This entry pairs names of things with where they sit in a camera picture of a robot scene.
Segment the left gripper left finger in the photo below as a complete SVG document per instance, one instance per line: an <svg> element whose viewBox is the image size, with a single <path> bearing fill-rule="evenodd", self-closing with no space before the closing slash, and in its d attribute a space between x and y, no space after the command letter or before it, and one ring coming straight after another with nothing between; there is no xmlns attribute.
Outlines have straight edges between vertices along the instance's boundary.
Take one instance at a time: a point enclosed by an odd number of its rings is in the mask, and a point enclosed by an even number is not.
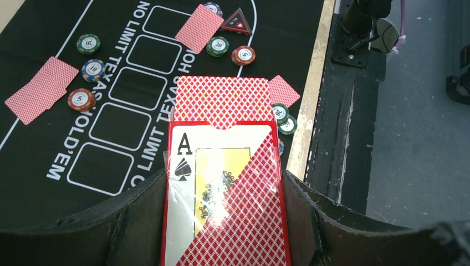
<svg viewBox="0 0 470 266"><path fill-rule="evenodd" d="M51 227L1 232L1 265L159 265L167 172Z"/></svg>

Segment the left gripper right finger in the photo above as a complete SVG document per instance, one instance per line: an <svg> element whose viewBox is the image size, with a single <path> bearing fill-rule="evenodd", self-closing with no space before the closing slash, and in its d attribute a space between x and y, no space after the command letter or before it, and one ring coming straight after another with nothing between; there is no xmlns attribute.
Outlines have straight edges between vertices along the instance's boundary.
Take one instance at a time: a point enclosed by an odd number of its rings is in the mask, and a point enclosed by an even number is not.
<svg viewBox="0 0 470 266"><path fill-rule="evenodd" d="M351 210L302 183L282 182L293 265L468 265L469 222L405 228Z"/></svg>

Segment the pink playing card box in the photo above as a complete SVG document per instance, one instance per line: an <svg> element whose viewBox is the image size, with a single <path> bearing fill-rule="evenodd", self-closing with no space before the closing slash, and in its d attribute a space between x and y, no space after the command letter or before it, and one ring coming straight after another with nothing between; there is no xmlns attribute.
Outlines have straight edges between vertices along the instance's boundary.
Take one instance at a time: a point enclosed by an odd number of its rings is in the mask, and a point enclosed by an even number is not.
<svg viewBox="0 0 470 266"><path fill-rule="evenodd" d="M161 265L290 265L265 78L181 76L169 123Z"/></svg>

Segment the red poker chip top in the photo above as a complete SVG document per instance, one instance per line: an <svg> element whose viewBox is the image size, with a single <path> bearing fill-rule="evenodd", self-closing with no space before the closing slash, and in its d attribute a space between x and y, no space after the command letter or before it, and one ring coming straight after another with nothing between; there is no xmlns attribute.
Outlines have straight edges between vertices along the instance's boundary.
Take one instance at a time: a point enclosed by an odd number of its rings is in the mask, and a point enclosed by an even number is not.
<svg viewBox="0 0 470 266"><path fill-rule="evenodd" d="M72 91L68 96L68 105L75 111L90 111L96 104L95 95L88 89L79 88Z"/></svg>

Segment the red poker chip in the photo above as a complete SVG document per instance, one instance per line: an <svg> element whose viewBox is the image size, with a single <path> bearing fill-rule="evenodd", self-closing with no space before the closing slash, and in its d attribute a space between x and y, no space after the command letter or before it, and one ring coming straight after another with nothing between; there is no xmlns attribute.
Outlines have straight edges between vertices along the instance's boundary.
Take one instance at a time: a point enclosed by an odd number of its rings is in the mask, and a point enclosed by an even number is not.
<svg viewBox="0 0 470 266"><path fill-rule="evenodd" d="M90 111L96 104L95 95L88 89L79 88L72 91L68 96L68 105L75 111Z"/></svg>
<svg viewBox="0 0 470 266"><path fill-rule="evenodd" d="M232 62L239 66L249 65L254 62L255 58L255 50L247 45L242 45L234 49L231 53Z"/></svg>

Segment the red backed card bottom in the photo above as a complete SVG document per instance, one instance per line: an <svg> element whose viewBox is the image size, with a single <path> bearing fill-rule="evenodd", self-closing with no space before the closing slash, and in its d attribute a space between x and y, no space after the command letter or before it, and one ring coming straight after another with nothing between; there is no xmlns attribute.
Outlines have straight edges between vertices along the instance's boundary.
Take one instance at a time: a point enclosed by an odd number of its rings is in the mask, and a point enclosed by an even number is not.
<svg viewBox="0 0 470 266"><path fill-rule="evenodd" d="M300 99L300 95L280 75L271 79L268 85L272 104L289 108Z"/></svg>

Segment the red backed card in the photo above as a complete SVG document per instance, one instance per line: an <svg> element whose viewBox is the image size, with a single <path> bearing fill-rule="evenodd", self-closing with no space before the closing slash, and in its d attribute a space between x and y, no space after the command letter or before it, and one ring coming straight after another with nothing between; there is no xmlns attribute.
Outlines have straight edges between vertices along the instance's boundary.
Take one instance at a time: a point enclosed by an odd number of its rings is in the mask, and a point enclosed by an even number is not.
<svg viewBox="0 0 470 266"><path fill-rule="evenodd" d="M289 108L300 99L300 95L280 75L271 79L268 85L272 104Z"/></svg>
<svg viewBox="0 0 470 266"><path fill-rule="evenodd" d="M223 22L222 17L203 4L199 4L178 31L175 39L189 50L199 54Z"/></svg>
<svg viewBox="0 0 470 266"><path fill-rule="evenodd" d="M50 57L25 86L4 103L24 125L28 125L65 95L78 73L77 68Z"/></svg>

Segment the blue poker chip top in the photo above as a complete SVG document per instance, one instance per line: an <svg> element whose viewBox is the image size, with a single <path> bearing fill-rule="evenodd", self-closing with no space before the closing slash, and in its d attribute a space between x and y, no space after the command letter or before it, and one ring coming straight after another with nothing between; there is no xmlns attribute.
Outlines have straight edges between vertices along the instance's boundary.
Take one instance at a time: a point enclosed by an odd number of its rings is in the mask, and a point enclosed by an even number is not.
<svg viewBox="0 0 470 266"><path fill-rule="evenodd" d="M102 60L91 59L84 63L81 75L87 82L96 82L105 76L106 65Z"/></svg>

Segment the red backed card top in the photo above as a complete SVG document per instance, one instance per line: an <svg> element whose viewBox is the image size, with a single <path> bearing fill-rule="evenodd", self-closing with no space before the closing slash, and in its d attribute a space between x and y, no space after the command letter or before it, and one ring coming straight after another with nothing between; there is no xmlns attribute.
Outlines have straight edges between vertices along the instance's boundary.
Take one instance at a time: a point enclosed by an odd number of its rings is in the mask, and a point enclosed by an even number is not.
<svg viewBox="0 0 470 266"><path fill-rule="evenodd" d="M28 125L65 95L78 73L77 68L50 57L25 86L4 103L24 125Z"/></svg>

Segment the green poker chip top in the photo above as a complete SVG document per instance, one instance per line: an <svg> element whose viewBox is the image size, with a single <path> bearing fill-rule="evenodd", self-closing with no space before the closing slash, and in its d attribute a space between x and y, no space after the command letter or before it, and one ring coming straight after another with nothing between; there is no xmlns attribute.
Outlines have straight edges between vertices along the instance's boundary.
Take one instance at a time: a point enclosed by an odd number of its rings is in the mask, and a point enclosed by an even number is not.
<svg viewBox="0 0 470 266"><path fill-rule="evenodd" d="M77 50L85 55L90 55L99 50L101 46L100 38L95 34L83 34L76 41Z"/></svg>

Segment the red triangular button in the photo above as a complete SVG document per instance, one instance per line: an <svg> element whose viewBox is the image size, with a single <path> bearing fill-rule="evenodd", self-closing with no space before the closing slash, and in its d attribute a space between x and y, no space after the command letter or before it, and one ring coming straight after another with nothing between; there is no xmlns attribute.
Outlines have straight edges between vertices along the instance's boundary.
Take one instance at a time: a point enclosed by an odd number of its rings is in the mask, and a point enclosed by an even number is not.
<svg viewBox="0 0 470 266"><path fill-rule="evenodd" d="M247 19L241 8L238 8L231 16L229 16L220 26L220 30L236 32L239 34L245 34L247 36L252 35L252 29L247 22Z"/></svg>

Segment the blue poker chip stack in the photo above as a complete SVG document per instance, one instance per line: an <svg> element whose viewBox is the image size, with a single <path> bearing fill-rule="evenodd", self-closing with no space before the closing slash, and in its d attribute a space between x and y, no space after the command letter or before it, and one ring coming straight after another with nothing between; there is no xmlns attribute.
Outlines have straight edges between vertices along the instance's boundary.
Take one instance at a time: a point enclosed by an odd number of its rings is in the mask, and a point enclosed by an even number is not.
<svg viewBox="0 0 470 266"><path fill-rule="evenodd" d="M284 152L284 142L281 139L278 140L278 147L279 147L279 156L281 156Z"/></svg>

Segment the green poker chip stack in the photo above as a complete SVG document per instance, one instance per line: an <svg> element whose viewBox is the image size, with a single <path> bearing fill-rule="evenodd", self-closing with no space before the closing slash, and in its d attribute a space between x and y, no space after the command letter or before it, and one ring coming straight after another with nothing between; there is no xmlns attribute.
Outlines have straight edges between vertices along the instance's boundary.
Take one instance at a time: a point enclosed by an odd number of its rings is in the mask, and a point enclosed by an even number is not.
<svg viewBox="0 0 470 266"><path fill-rule="evenodd" d="M274 117L277 121L277 124L278 125L285 124L288 121L288 116L289 116L288 108L281 103L273 104L272 108L273 108Z"/></svg>

